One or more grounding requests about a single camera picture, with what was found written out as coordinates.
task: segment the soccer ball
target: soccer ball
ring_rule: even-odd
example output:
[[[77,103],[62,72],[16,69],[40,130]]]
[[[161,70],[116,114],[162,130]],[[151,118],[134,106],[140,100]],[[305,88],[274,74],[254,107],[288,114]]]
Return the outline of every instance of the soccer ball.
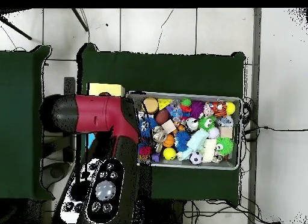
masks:
[[[191,155],[189,156],[189,161],[193,164],[193,165],[198,165],[202,162],[202,156],[201,153],[199,152],[193,152],[191,153]]]

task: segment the blue fuzzy toy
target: blue fuzzy toy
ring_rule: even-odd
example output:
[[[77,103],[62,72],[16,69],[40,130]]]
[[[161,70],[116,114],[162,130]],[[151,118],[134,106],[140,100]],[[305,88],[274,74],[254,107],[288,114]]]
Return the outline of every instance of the blue fuzzy toy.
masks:
[[[156,126],[158,126],[158,124],[154,118],[142,117],[139,121],[141,137],[150,138],[150,131]]]
[[[179,131],[175,136],[175,146],[177,151],[185,152],[188,149],[186,144],[190,140],[191,136],[186,131]]]

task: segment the green table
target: green table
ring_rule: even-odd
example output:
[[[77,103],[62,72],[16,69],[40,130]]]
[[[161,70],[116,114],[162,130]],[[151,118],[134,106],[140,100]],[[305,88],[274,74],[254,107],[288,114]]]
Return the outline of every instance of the green table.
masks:
[[[86,43],[78,52],[77,93],[88,82],[121,84],[126,91],[243,97],[241,52],[231,56],[98,52]],[[239,169],[153,167],[152,198],[226,199],[238,205]]]
[[[50,46],[0,51],[0,198],[53,199],[40,185],[42,68]]]

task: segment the yellow ball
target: yellow ball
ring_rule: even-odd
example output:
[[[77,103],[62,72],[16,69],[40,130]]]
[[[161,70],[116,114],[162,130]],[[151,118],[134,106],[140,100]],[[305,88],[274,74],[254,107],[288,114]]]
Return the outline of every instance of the yellow ball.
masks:
[[[227,102],[227,115],[231,115],[235,112],[235,105],[232,102]]]
[[[162,154],[166,160],[174,160],[176,158],[176,150],[171,147],[165,148]]]

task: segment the purple ball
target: purple ball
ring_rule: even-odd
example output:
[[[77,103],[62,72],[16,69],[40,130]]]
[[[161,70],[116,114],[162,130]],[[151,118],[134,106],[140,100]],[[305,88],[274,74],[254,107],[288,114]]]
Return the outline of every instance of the purple ball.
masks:
[[[190,106],[191,108],[190,117],[198,119],[200,113],[203,112],[204,106],[205,106],[205,103],[202,101],[192,101],[191,106]]]

